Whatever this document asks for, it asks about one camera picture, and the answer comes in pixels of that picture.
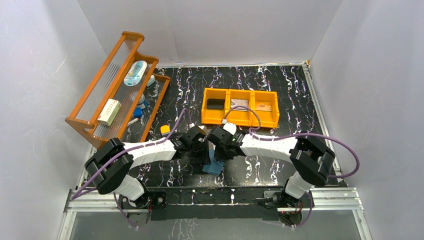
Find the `blue card holder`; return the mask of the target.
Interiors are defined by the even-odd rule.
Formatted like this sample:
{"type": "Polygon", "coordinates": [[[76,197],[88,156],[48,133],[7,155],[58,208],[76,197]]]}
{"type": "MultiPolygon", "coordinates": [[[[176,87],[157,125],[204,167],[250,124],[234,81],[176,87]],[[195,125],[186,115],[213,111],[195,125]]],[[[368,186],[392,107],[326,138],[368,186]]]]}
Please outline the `blue card holder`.
{"type": "Polygon", "coordinates": [[[203,165],[202,171],[215,176],[221,174],[225,162],[223,160],[217,160],[215,158],[214,149],[208,150],[208,154],[206,156],[208,157],[209,162],[203,165]]]}

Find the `yellow three-compartment bin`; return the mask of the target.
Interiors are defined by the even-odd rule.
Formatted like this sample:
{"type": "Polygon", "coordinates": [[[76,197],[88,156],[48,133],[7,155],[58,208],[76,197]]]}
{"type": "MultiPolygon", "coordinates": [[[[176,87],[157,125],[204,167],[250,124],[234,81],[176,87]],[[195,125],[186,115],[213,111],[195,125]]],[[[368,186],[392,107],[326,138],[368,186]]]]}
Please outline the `yellow three-compartment bin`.
{"type": "Polygon", "coordinates": [[[223,119],[237,126],[276,128],[280,119],[278,94],[275,91],[205,88],[201,107],[201,123],[220,125],[223,119]],[[206,109],[207,99],[224,99],[224,110],[206,109]],[[230,107],[231,99],[248,100],[248,106],[230,107]],[[272,111],[256,111],[256,102],[270,102],[272,111]]]}

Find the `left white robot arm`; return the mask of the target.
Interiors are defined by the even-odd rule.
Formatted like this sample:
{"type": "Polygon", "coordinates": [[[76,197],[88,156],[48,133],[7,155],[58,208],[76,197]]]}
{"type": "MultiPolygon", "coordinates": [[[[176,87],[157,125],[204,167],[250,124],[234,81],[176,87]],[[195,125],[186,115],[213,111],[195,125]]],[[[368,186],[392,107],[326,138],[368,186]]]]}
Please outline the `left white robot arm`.
{"type": "Polygon", "coordinates": [[[155,202],[155,194],[140,179],[130,176],[129,171],[203,153],[206,135],[205,126],[192,124],[187,132],[169,133],[159,140],[142,143],[123,143],[112,138],[85,163],[88,181],[101,195],[118,194],[134,207],[145,208],[155,202]]]}

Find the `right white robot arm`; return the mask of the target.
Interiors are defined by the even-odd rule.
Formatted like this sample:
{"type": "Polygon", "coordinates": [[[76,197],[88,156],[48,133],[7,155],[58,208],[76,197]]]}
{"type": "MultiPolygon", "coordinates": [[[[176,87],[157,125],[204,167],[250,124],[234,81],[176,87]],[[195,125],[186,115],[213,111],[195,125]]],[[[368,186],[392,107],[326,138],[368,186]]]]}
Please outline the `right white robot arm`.
{"type": "Polygon", "coordinates": [[[314,187],[327,184],[336,154],[317,134],[279,139],[251,134],[232,123],[214,126],[206,139],[215,146],[219,160],[237,156],[267,157],[291,163],[295,172],[280,193],[266,193],[261,205],[266,208],[295,207],[303,195],[314,187]]]}

